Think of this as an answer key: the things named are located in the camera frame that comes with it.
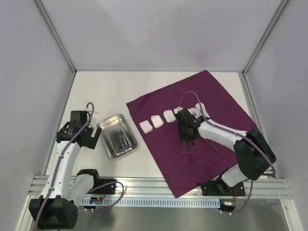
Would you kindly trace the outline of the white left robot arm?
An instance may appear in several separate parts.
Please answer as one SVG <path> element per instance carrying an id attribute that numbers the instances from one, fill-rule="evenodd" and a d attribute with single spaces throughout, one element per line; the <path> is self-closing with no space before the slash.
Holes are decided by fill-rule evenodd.
<path id="1" fill-rule="evenodd" d="M 75 227 L 78 207 L 85 195 L 101 187 L 95 169 L 82 169 L 69 184 L 75 160 L 82 147 L 95 149 L 101 132 L 95 128 L 98 113 L 85 108 L 72 111 L 70 120 L 56 134 L 56 156 L 39 198 L 29 203 L 35 230 L 61 230 Z"/>

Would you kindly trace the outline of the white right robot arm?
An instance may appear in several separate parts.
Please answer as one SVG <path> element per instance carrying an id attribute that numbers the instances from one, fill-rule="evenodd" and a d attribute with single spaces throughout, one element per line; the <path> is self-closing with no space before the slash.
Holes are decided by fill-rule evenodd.
<path id="1" fill-rule="evenodd" d="M 218 192 L 227 195 L 245 180 L 257 180 L 276 162 L 276 156 L 259 130 L 242 131 L 221 125 L 203 115 L 181 109 L 175 118 L 181 141 L 197 138 L 215 141 L 234 151 L 237 164 L 222 173 Z"/>

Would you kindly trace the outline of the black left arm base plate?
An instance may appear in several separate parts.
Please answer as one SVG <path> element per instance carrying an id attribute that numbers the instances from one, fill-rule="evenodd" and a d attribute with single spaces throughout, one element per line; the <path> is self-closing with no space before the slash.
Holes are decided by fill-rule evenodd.
<path id="1" fill-rule="evenodd" d="M 87 194 L 115 195 L 116 189 L 123 191 L 125 186 L 116 179 L 100 179 Z"/>

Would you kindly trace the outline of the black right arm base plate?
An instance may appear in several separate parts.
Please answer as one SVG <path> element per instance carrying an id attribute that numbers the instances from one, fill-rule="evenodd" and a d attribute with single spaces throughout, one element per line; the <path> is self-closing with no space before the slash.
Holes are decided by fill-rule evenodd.
<path id="1" fill-rule="evenodd" d="M 228 186 L 220 177 L 205 183 L 198 183 L 203 196 L 246 196 L 244 183 Z"/>

